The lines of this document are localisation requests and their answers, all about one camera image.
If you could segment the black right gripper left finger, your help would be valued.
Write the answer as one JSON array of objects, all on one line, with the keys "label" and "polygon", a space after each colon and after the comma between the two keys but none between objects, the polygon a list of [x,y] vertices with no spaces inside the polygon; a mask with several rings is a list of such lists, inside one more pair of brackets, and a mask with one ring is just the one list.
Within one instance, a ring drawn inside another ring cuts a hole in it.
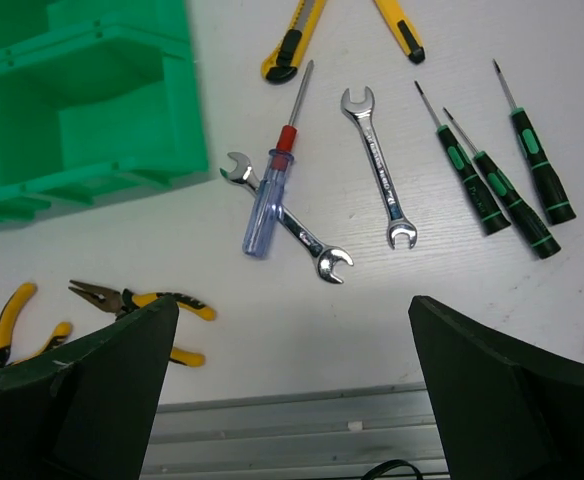
[{"label": "black right gripper left finger", "polygon": [[0,369],[0,479],[137,479],[173,347],[171,296]]}]

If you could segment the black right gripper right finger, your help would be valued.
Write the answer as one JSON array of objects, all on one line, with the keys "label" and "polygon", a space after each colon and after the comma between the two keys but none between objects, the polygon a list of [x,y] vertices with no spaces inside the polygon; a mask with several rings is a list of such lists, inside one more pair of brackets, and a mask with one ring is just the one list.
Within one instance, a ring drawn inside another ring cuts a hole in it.
[{"label": "black right gripper right finger", "polygon": [[584,364],[429,296],[408,310],[453,479],[584,479]]}]

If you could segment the yellow needle-nose pliers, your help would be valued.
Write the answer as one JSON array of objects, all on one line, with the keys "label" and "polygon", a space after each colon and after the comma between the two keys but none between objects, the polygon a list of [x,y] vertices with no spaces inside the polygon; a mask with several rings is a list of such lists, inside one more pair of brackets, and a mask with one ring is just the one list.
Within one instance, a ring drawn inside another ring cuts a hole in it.
[{"label": "yellow needle-nose pliers", "polygon": [[205,321],[214,321],[217,312],[190,295],[177,292],[150,292],[137,294],[129,289],[121,291],[108,287],[85,283],[77,280],[70,280],[68,289],[77,294],[99,310],[113,314],[116,320],[142,309],[163,296],[171,296],[178,307],[187,310]]}]

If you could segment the green black precision screwdriver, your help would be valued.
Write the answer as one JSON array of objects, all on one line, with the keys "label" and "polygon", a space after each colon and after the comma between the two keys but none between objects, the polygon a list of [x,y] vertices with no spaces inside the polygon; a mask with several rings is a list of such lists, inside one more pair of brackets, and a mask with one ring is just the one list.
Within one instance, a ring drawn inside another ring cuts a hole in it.
[{"label": "green black precision screwdriver", "polygon": [[435,126],[439,143],[452,165],[483,233],[493,235],[511,226],[487,185],[448,124],[442,123],[417,80],[415,87]]}]

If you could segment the chrome open-end wrench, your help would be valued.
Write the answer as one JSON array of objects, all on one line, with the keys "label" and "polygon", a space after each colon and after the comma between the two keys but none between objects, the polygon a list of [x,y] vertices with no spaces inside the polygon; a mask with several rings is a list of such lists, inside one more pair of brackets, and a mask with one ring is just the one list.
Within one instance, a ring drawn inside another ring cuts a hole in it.
[{"label": "chrome open-end wrench", "polygon": [[374,172],[374,177],[388,218],[386,236],[389,246],[395,249],[397,238],[405,236],[407,238],[408,248],[413,249],[417,244],[418,231],[404,214],[373,124],[375,96],[372,89],[366,86],[364,88],[363,100],[361,102],[354,102],[351,98],[350,89],[346,88],[341,96],[340,107],[342,112],[356,126]]},{"label": "chrome open-end wrench", "polygon": [[[227,156],[234,162],[235,166],[232,171],[220,168],[221,175],[229,183],[243,187],[255,197],[258,193],[260,178],[256,175],[249,157],[241,152],[229,152]],[[344,280],[334,272],[334,269],[340,262],[350,267],[354,265],[352,257],[346,250],[322,242],[285,206],[282,206],[282,213],[278,221],[309,253],[320,279],[335,285],[344,283]]]}]

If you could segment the red blue clear screwdriver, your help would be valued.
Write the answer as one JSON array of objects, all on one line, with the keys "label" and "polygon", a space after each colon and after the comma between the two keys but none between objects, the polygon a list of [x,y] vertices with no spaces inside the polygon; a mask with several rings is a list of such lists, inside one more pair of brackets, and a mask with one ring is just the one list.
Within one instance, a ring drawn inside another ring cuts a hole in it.
[{"label": "red blue clear screwdriver", "polygon": [[305,68],[301,84],[288,122],[282,127],[276,146],[268,153],[268,163],[261,179],[243,239],[243,253],[263,259],[270,247],[273,231],[282,213],[282,199],[288,168],[294,161],[292,154],[297,136],[296,123],[315,68],[310,60]]}]

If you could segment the yellow utility knife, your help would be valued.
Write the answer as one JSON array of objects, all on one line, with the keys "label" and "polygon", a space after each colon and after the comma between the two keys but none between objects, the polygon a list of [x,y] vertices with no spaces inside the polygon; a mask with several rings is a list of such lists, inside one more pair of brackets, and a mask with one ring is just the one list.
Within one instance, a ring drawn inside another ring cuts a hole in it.
[{"label": "yellow utility knife", "polygon": [[284,36],[261,64],[261,76],[266,82],[281,85],[296,76],[326,3],[326,0],[297,3]]},{"label": "yellow utility knife", "polygon": [[375,0],[377,9],[406,57],[418,65],[425,61],[423,42],[397,0]]}]

